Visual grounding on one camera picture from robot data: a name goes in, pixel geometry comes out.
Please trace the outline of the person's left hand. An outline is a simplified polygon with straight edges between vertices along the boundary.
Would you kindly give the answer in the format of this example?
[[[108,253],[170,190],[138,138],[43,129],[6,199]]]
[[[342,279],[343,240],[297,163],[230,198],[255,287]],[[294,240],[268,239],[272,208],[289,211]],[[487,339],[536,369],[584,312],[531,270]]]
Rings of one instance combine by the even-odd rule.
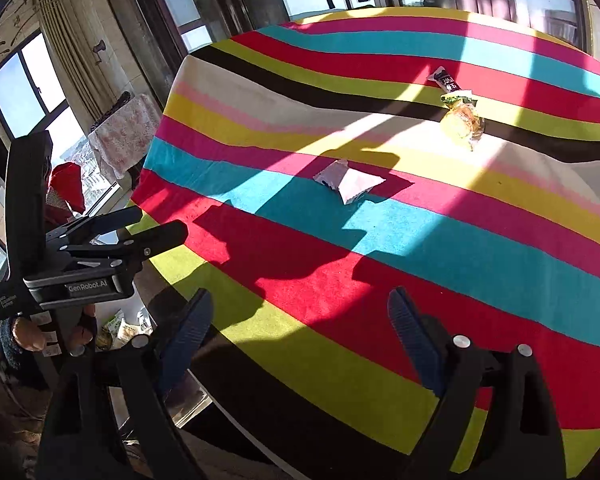
[[[96,328],[95,306],[88,304],[82,310],[78,325],[68,336],[67,347],[73,356],[79,356],[86,349]],[[46,344],[42,330],[28,318],[0,321],[0,359],[16,362],[27,352],[42,352]]]

